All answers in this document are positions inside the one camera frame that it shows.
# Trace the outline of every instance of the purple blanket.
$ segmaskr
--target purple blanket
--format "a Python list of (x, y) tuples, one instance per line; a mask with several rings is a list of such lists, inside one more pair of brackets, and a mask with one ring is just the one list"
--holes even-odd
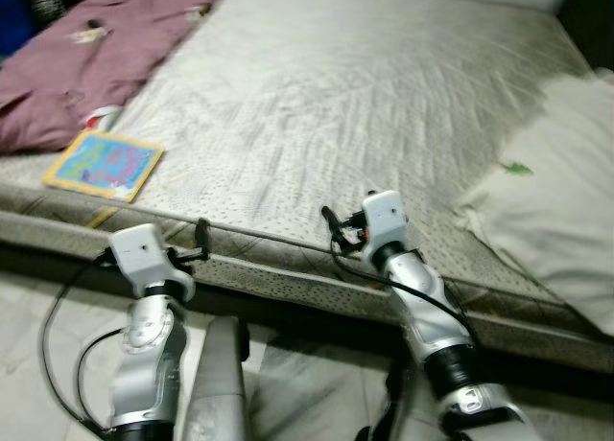
[(214, 0), (83, 0), (0, 71), (0, 153), (56, 151), (123, 105)]

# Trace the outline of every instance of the floor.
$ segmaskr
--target floor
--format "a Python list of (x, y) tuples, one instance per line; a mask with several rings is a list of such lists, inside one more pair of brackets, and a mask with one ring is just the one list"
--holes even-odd
[[(35, 348), (38, 328), (59, 289), (57, 284), (0, 272), (3, 439), (94, 439), (60, 411), (40, 374)], [(76, 356), (92, 338), (123, 326), (129, 303), (126, 298), (80, 289), (73, 289), (63, 302), (53, 326), (51, 358), (63, 393), (73, 404)], [(190, 338), (182, 364), (177, 433), (210, 320), (201, 313), (188, 316)], [(250, 358), (244, 371), (254, 441), (353, 441), (361, 427), (377, 421), (385, 401), (389, 365), (385, 357), (286, 337), (257, 326), (250, 326), (250, 333)], [(91, 353), (87, 363), (85, 394), (100, 420), (108, 420), (108, 384), (118, 352), (118, 341), (110, 339)], [(546, 441), (614, 439), (611, 405), (520, 387), (510, 392)], [(423, 421), (434, 419), (427, 414)]]

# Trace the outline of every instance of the pillow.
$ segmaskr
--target pillow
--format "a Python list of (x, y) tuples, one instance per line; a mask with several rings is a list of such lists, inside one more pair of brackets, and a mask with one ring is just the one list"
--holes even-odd
[(457, 224), (614, 336), (614, 80), (547, 84)]

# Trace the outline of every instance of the mattress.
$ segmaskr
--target mattress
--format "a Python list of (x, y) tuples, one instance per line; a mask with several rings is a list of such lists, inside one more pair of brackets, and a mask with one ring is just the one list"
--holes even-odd
[(108, 232), (144, 221), (187, 246), (206, 217), (220, 223), (201, 281), (393, 322), (385, 293), (332, 266), (319, 208), (345, 215), (367, 191), (396, 189), (411, 241), (484, 325), (484, 343), (609, 371), (592, 327), (456, 228), (451, 211), (539, 101), (540, 83), (587, 70), (541, 12), (221, 0), (113, 128), (166, 148), (135, 203), (43, 189), (56, 154), (3, 158), (0, 239), (94, 256)]

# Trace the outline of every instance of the black cable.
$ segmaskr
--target black cable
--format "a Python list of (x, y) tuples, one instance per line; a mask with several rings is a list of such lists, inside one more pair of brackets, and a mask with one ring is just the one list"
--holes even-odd
[(77, 280), (85, 273), (85, 271), (90, 267), (90, 264), (81, 267), (62, 287), (58, 295), (56, 296), (56, 301), (53, 303), (49, 312), (47, 313), (47, 317), (43, 322), (40, 332), (38, 335), (38, 347), (39, 347), (39, 357), (40, 357), (40, 366), (42, 368), (42, 373), (47, 381), (47, 385), (51, 390), (51, 393), (56, 398), (58, 404), (70, 415), (75, 421), (82, 425), (85, 429), (89, 430), (95, 436), (106, 439), (106, 432), (100, 425), (98, 425), (93, 420), (90, 420), (86, 417), (80, 415), (75, 409), (73, 409), (68, 403), (66, 403), (63, 395), (59, 393), (58, 385), (55, 382), (55, 377), (53, 375), (53, 370), (49, 366), (47, 362), (47, 357), (49, 356), (49, 331), (50, 326), (53, 323), (53, 320), (58, 312), (59, 305), (66, 294), (70, 291), (72, 286), (77, 282)]
[(79, 354), (79, 360), (78, 360), (78, 364), (77, 364), (77, 374), (75, 376), (75, 390), (76, 390), (76, 397), (77, 397), (77, 401), (79, 403), (79, 406), (81, 407), (81, 410), (83, 411), (83, 413), (85, 414), (85, 416), (95, 422), (96, 422), (96, 417), (94, 416), (94, 414), (92, 413), (92, 411), (90, 410), (90, 408), (87, 406), (87, 403), (85, 401), (85, 397), (83, 395), (82, 392), (82, 388), (83, 388), (83, 365), (85, 364), (85, 360), (87, 359), (87, 355), (89, 354), (89, 352), (96, 346), (98, 345), (100, 342), (102, 342), (103, 340), (106, 340), (108, 338), (117, 336), (118, 334), (120, 334), (123, 331), (122, 328), (120, 329), (116, 329), (114, 331), (111, 331), (109, 333), (106, 333), (94, 340), (92, 340), (89, 345), (87, 345)]
[(400, 290), (403, 290), (405, 292), (408, 292), (411, 295), (414, 295), (415, 297), (418, 297), (422, 300), (424, 300), (425, 302), (428, 302), (429, 304), (431, 304), (434, 307), (437, 307), (438, 309), (442, 310), (443, 312), (448, 313), (450, 316), (452, 316), (454, 319), (456, 319), (466, 330), (467, 332), (469, 332), (469, 334), (471, 335), (471, 327), (469, 326), (466, 318), (464, 317), (463, 314), (457, 313), (455, 311), (453, 311), (452, 309), (448, 308), (447, 306), (443, 305), (441, 302), (435, 300), (434, 298), (430, 297), (428, 294), (425, 294), (424, 292), (420, 292), (419, 290), (414, 290), (408, 286), (405, 286), (401, 283), (397, 283), (396, 281), (392, 281), (390, 280), (390, 278), (386, 278), (384, 276), (380, 276), (380, 275), (374, 275), (371, 273), (366, 273), (360, 270), (357, 270), (356, 268), (352, 268), (348, 265), (346, 265), (344, 262), (342, 262), (341, 258), (340, 258), (340, 254), (335, 251), (335, 246), (334, 246), (335, 242), (331, 239), (330, 241), (330, 253), (333, 256), (333, 261), (335, 262), (335, 265), (337, 267), (339, 267), (341, 270), (346, 271), (348, 273), (351, 273), (352, 275), (361, 277), (361, 278), (365, 278), (366, 280), (369, 281), (373, 281), (375, 283), (381, 283), (383, 285), (388, 285), (391, 286), (393, 288), (398, 288)]

